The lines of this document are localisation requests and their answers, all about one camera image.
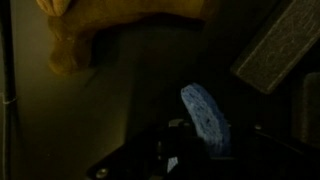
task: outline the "wire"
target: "wire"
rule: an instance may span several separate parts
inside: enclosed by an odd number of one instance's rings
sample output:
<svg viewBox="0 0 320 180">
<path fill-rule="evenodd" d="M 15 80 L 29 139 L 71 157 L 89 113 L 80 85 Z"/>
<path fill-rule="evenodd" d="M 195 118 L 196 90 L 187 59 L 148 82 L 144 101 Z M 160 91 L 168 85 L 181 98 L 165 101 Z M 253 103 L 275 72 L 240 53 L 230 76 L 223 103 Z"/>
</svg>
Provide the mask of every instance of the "wire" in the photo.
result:
<svg viewBox="0 0 320 180">
<path fill-rule="evenodd" d="M 17 119 L 16 87 L 12 42 L 12 23 L 10 0 L 0 1 L 0 31 L 3 49 L 4 72 L 4 118 L 2 141 L 2 175 L 3 180 L 11 179 L 11 124 Z"/>
</svg>

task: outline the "black object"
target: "black object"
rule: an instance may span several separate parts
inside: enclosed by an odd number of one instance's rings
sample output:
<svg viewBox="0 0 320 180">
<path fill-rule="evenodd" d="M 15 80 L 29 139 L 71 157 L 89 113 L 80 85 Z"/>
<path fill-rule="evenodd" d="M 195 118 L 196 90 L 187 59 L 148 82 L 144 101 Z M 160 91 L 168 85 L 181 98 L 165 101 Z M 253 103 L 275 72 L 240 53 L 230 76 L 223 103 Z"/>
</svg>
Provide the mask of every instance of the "black object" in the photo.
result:
<svg viewBox="0 0 320 180">
<path fill-rule="evenodd" d="M 16 88 L 12 43 L 12 27 L 10 0 L 0 1 L 0 31 L 3 48 L 4 64 L 4 119 L 3 119 L 3 155 L 2 168 L 3 180 L 11 179 L 10 156 L 11 156 L 11 123 L 17 118 Z"/>
<path fill-rule="evenodd" d="M 297 82 L 292 98 L 292 136 L 320 149 L 320 73 L 308 73 Z"/>
<path fill-rule="evenodd" d="M 320 179 L 319 151 L 302 143 L 285 143 L 260 131 L 237 142 L 232 157 L 210 159 L 193 127 L 179 126 L 141 133 L 91 167 L 87 176 L 102 179 Z M 179 164 L 166 172 L 169 157 Z"/>
</svg>

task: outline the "gray wall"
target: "gray wall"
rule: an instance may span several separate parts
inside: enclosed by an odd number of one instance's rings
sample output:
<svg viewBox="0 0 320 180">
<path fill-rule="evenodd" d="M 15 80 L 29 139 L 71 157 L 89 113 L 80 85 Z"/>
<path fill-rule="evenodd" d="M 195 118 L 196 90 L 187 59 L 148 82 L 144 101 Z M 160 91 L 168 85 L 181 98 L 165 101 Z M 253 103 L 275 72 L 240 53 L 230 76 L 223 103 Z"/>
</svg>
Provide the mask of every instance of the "gray wall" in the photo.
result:
<svg viewBox="0 0 320 180">
<path fill-rule="evenodd" d="M 35 0 L 13 0 L 12 10 L 20 115 L 14 179 L 83 179 L 124 142 L 131 107 L 143 119 L 131 123 L 138 132 L 148 123 L 139 114 L 196 59 L 197 32 L 137 25 L 102 33 L 99 66 L 57 76 L 47 65 L 53 40 L 46 15 Z"/>
<path fill-rule="evenodd" d="M 2 50 L 2 39 L 0 37 L 0 72 L 1 72 L 1 75 L 0 75 L 0 93 L 3 92 L 3 50 Z"/>
</svg>

